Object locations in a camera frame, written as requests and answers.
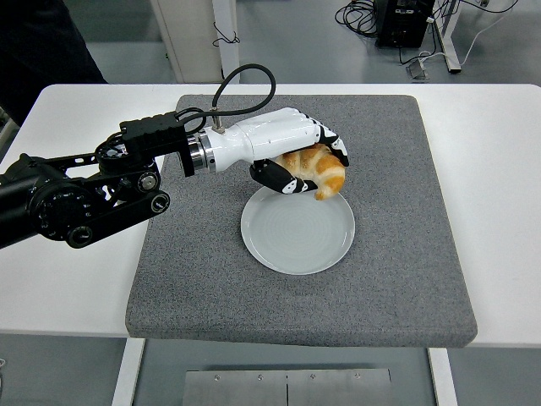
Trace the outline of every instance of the person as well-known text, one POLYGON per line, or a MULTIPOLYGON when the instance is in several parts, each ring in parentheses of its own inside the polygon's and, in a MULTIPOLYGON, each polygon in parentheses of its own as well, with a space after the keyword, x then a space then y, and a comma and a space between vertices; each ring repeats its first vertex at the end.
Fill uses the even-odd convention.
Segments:
POLYGON ((22 125, 54 84, 107 83, 62 0, 0 0, 0 107, 22 125))

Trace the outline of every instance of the white plate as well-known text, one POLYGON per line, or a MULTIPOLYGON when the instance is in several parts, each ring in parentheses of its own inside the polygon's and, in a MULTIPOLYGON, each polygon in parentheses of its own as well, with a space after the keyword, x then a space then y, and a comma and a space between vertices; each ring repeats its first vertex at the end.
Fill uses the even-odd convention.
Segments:
POLYGON ((315 191, 282 195, 259 189, 241 217, 250 253, 289 275, 309 275, 335 265, 351 247, 355 218, 342 195, 317 201, 315 191))

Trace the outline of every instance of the computer tower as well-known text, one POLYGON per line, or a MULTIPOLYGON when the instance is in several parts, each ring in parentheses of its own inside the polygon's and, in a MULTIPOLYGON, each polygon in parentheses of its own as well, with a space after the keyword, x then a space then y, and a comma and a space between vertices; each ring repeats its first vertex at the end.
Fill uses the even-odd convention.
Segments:
POLYGON ((374 0, 377 47, 419 48, 434 0, 374 0))

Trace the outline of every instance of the gray mat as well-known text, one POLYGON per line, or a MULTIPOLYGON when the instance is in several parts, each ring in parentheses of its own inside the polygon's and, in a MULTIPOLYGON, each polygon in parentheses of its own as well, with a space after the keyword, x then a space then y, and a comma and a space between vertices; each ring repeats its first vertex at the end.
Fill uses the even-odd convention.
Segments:
MULTIPOLYGON (((206 109, 210 96, 179 106, 206 109)), ((223 96, 252 106, 260 96, 223 96)), ((240 218, 260 188, 249 165, 184 178, 167 156, 170 209, 150 222, 129 297, 132 337, 311 346, 462 347, 477 325, 417 102, 410 96, 275 96, 344 140, 342 195, 356 235, 326 271, 288 276, 245 248, 240 218)), ((226 118, 230 126, 243 117, 226 118)))

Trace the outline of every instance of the silver connector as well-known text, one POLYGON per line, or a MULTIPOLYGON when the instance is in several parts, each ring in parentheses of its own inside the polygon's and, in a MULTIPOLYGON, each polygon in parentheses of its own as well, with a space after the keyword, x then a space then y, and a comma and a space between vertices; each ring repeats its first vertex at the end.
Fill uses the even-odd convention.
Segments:
POLYGON ((205 132, 188 137, 188 148, 195 172, 216 172, 214 152, 212 150, 212 145, 210 145, 209 137, 205 132))
MULTIPOLYGON (((217 112, 218 107, 212 107, 210 109, 212 112, 217 112)), ((218 134, 223 134, 226 129, 224 129, 223 125, 221 125, 221 116, 212 116, 212 129, 216 131, 218 134)))

